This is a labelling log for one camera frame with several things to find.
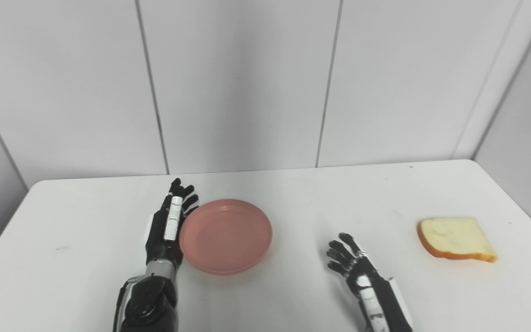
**white finger segment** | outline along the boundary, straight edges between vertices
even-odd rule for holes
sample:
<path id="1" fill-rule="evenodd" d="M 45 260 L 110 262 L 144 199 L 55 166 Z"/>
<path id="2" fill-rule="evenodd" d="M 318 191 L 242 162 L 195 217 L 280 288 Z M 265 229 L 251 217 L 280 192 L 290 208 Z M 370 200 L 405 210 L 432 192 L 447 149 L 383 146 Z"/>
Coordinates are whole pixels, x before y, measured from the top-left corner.
<path id="1" fill-rule="evenodd" d="M 169 214 L 167 216 L 167 223 L 165 225 L 164 240 L 174 241 L 177 237 L 177 228 L 179 227 L 179 216 L 182 210 L 183 198 L 173 196 L 171 199 L 171 206 L 169 206 Z"/>
<path id="2" fill-rule="evenodd" d="M 360 287 L 360 300 L 366 309 L 366 315 L 370 321 L 371 328 L 374 332 L 390 332 L 386 317 L 370 279 L 366 275 L 360 275 L 356 279 L 356 284 Z"/>

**toast slice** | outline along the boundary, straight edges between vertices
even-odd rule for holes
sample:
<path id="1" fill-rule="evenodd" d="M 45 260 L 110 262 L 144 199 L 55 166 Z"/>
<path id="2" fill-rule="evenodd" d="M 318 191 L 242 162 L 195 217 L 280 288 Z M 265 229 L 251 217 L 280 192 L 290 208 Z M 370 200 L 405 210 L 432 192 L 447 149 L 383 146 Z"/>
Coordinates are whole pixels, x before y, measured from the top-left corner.
<path id="1" fill-rule="evenodd" d="M 423 247 L 435 257 L 478 259 L 494 263 L 497 254 L 476 219 L 432 218 L 417 225 Z"/>

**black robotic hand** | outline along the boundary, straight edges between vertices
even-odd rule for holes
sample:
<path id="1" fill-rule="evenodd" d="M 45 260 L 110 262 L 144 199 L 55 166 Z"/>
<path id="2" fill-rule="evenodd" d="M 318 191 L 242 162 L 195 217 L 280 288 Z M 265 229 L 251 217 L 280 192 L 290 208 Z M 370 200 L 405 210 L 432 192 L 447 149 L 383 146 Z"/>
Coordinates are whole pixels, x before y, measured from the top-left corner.
<path id="1" fill-rule="evenodd" d="M 193 185 L 184 188 L 179 178 L 171 183 L 169 193 L 161 208 L 153 216 L 153 223 L 145 245 L 147 264 L 153 260 L 168 259 L 175 264 L 175 267 L 181 265 L 183 254 L 179 246 L 179 231 L 186 217 L 198 208 L 198 206 L 190 208 L 196 202 L 198 202 L 198 195 L 194 194 Z M 171 211 L 172 209 L 179 209 L 179 213 L 174 215 L 177 211 Z"/>
<path id="2" fill-rule="evenodd" d="M 367 254 L 347 233 L 339 239 L 352 250 L 333 240 L 329 242 L 327 256 L 334 259 L 327 266 L 346 278 L 348 287 L 358 299 L 360 309 L 370 332 L 412 332 L 407 307 L 394 279 L 382 278 Z"/>
<path id="3" fill-rule="evenodd" d="M 175 273 L 183 261 L 179 232 L 196 208 L 193 185 L 182 186 L 176 178 L 161 208 L 154 213 L 145 244 L 144 275 L 128 279 L 118 294 L 114 332 L 175 332 L 177 292 Z"/>

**slice of bread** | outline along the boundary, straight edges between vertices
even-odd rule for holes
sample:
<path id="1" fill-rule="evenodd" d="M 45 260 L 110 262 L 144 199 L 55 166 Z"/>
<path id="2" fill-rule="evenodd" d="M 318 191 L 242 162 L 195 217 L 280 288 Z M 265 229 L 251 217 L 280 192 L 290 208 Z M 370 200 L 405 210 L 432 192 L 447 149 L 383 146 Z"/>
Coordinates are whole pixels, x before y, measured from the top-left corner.
<path id="1" fill-rule="evenodd" d="M 476 219 L 432 218 L 417 225 L 423 247 L 435 257 L 478 259 L 494 263 L 497 254 Z"/>

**robot finger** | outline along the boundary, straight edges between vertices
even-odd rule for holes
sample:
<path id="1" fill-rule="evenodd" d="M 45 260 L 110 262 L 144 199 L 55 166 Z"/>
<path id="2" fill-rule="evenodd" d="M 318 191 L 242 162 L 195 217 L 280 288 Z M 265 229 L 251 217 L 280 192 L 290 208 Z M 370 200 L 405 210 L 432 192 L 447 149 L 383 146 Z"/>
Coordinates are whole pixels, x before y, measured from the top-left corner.
<path id="1" fill-rule="evenodd" d="M 196 210 L 197 208 L 200 208 L 200 206 L 194 206 L 193 208 L 190 208 L 190 210 L 186 211 L 186 213 L 184 213 L 184 216 L 187 217 L 190 215 L 190 213 L 194 212 L 194 210 Z"/>
<path id="2" fill-rule="evenodd" d="M 193 204 L 196 204 L 197 202 L 198 202 L 198 195 L 194 194 L 188 197 L 182 204 L 182 211 L 188 210 L 190 206 L 192 206 Z"/>
<path id="3" fill-rule="evenodd" d="M 327 263 L 327 267 L 331 270 L 341 274 L 342 276 L 346 276 L 348 274 L 348 270 L 344 269 L 340 263 L 337 262 L 329 262 Z"/>
<path id="4" fill-rule="evenodd" d="M 185 197 L 185 189 L 181 185 L 172 185 L 171 189 L 169 189 L 169 193 L 173 194 L 174 196 Z"/>
<path id="5" fill-rule="evenodd" d="M 173 191 L 173 188 L 182 185 L 182 180 L 180 178 L 175 178 L 173 182 L 171 182 L 171 187 L 169 187 L 169 192 L 171 193 Z"/>
<path id="6" fill-rule="evenodd" d="M 194 185 L 193 185 L 193 184 L 188 185 L 188 187 L 186 187 L 186 188 L 183 190 L 183 197 L 188 197 L 188 196 L 191 195 L 193 192 L 194 192 Z"/>
<path id="7" fill-rule="evenodd" d="M 350 269 L 350 263 L 349 261 L 343 257 L 342 254 L 340 254 L 337 250 L 333 249 L 333 248 L 329 248 L 329 250 L 327 250 L 327 257 L 331 258 L 331 259 L 335 259 L 337 262 L 339 262 L 342 267 L 344 267 L 345 269 Z"/>
<path id="8" fill-rule="evenodd" d="M 362 254 L 362 250 L 360 249 L 358 244 L 356 244 L 354 237 L 350 234 L 339 233 L 339 239 L 341 239 L 341 241 L 344 241 L 351 248 L 352 252 L 354 252 L 354 255 L 360 256 L 360 254 Z"/>
<path id="9" fill-rule="evenodd" d="M 333 240 L 331 242 L 329 242 L 329 246 L 335 250 L 337 250 L 340 254 L 343 255 L 343 257 L 345 257 L 348 261 L 351 261 L 352 259 L 354 259 L 354 255 L 352 253 L 349 252 L 349 250 L 347 250 L 345 248 L 345 246 L 343 246 L 343 244 L 337 240 Z"/>

